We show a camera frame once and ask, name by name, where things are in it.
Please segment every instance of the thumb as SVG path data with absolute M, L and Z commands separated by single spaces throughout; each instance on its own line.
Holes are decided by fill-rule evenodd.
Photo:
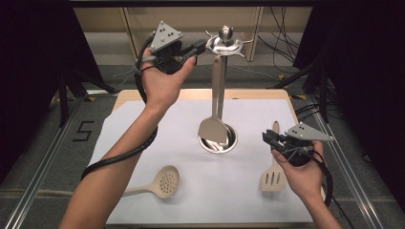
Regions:
M 191 72 L 194 70 L 194 65 L 196 64 L 196 57 L 191 56 L 185 61 L 181 69 L 175 72 L 173 75 L 177 77 L 181 82 L 183 82 Z
M 272 150 L 271 153 L 273 154 L 275 160 L 280 165 L 280 167 L 285 171 L 293 167 L 289 162 L 286 161 L 286 158 L 282 156 L 278 151 Z

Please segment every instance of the spatula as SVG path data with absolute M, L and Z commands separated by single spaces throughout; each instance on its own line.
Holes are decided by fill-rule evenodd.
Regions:
M 204 119 L 199 128 L 199 137 L 218 143 L 226 143 L 227 138 L 226 126 L 218 118 L 218 109 L 224 105 L 219 102 L 222 65 L 221 58 L 218 55 L 215 56 L 212 64 L 212 116 Z
M 280 126 L 278 121 L 273 123 L 273 132 L 279 134 Z M 260 190 L 262 191 L 281 191 L 286 185 L 286 175 L 283 169 L 278 165 L 274 156 L 270 169 L 262 173 L 260 178 Z

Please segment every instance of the metal utensil holder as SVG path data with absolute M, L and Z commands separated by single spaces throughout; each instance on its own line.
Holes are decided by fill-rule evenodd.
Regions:
M 252 42 L 250 41 L 242 41 L 241 39 L 237 39 L 233 37 L 233 28 L 228 26 L 223 26 L 218 35 L 212 35 L 208 31 L 206 34 L 210 36 L 208 41 L 206 42 L 206 48 L 217 54 L 221 57 L 223 66 L 222 66 L 222 74 L 221 74 L 221 87 L 218 96 L 218 118 L 223 118 L 223 109 L 224 109 L 224 90 L 225 90 L 225 79 L 226 79 L 226 69 L 227 69 L 227 58 L 230 55 L 240 55 L 241 57 L 245 58 L 245 56 L 241 53 L 241 50 L 244 47 L 245 43 Z M 213 154 L 223 154 L 227 153 L 232 150 L 236 143 L 238 142 L 238 136 L 236 131 L 225 123 L 227 129 L 227 141 L 226 143 L 218 143 L 209 141 L 206 139 L 202 139 L 199 137 L 199 142 L 202 147 Z

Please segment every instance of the slotted spoon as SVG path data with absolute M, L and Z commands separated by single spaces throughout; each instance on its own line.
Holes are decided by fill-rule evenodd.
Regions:
M 180 175 L 176 167 L 167 165 L 160 169 L 152 183 L 126 189 L 124 197 L 140 193 L 154 193 L 158 198 L 169 198 L 179 188 Z

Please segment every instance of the finger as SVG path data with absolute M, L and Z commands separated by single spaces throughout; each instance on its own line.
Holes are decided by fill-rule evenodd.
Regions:
M 182 83 L 187 78 L 191 72 L 194 70 L 194 65 L 196 64 L 196 57 L 191 56 L 190 58 L 185 61 L 182 65 L 181 69 L 178 70 L 176 73 L 173 74 L 174 77 L 178 78 L 178 80 Z
M 282 162 L 283 160 L 286 160 L 286 158 L 282 156 L 278 151 L 272 150 L 271 153 L 283 170 L 288 170 L 293 167 L 289 162 Z
M 146 57 L 152 56 L 152 52 L 150 48 L 146 48 L 145 51 L 143 52 L 143 56 L 142 59 L 145 59 Z M 153 62 L 152 61 L 145 61 L 142 62 L 142 64 L 140 65 L 140 69 L 144 70 L 146 68 L 149 68 L 153 66 Z
M 324 145 L 322 144 L 322 142 L 314 140 L 314 141 L 312 141 L 312 147 L 313 147 L 313 150 L 315 152 L 319 153 L 319 155 L 320 155 L 319 156 L 317 154 L 314 154 L 313 156 L 315 156 L 315 158 L 317 158 L 318 160 L 323 161 L 323 162 L 326 163 L 326 161 L 324 161 L 325 160 Z

